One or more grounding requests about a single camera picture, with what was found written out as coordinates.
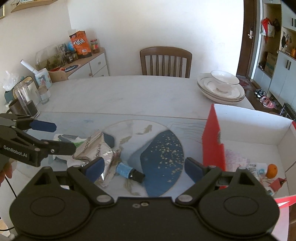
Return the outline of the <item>person's left hand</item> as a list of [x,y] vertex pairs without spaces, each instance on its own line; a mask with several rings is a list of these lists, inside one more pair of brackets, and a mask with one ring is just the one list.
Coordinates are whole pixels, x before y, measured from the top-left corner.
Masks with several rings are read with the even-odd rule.
[[13,172],[16,169],[17,161],[14,159],[9,159],[9,161],[4,165],[0,172],[0,184],[3,183],[5,178],[11,179],[13,177]]

